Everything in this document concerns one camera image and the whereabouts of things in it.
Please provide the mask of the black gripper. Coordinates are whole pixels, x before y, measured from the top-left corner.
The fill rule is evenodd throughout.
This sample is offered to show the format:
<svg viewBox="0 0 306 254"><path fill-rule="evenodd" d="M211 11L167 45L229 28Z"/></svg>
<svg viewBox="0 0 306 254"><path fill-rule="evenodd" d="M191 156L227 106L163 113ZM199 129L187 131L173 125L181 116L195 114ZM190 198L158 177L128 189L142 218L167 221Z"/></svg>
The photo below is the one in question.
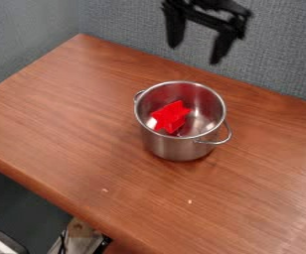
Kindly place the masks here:
<svg viewBox="0 0 306 254"><path fill-rule="evenodd" d="M167 45L175 49L191 21L218 34L214 40L210 64L217 64L229 52L233 41L245 36L252 12L233 0L162 0Z"/></svg>

